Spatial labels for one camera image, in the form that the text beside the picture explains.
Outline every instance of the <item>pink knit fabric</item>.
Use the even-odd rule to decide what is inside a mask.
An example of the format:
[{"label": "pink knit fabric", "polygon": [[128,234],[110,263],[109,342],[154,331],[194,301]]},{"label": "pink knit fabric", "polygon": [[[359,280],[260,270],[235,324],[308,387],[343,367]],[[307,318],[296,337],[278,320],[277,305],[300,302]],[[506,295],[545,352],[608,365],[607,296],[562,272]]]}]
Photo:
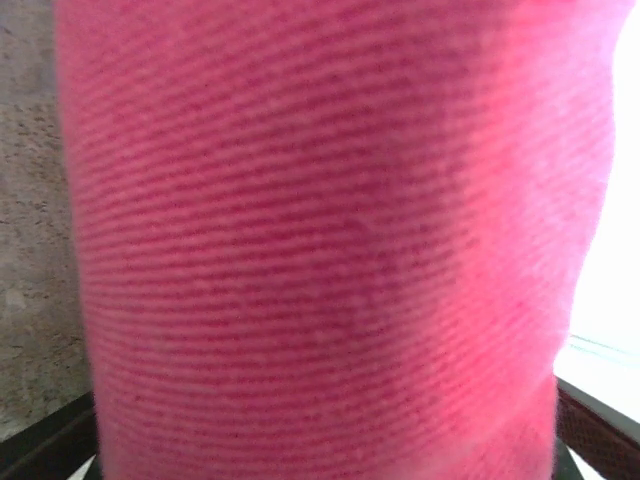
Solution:
[{"label": "pink knit fabric", "polygon": [[548,479],[631,0],[59,0],[108,480]]}]

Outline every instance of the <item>ribbed texture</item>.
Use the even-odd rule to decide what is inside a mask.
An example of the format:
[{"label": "ribbed texture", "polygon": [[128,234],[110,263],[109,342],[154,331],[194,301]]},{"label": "ribbed texture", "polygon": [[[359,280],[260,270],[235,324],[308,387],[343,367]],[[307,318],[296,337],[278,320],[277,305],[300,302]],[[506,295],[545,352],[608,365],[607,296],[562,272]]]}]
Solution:
[{"label": "ribbed texture", "polygon": [[631,2],[58,2],[108,480],[550,476]]}]

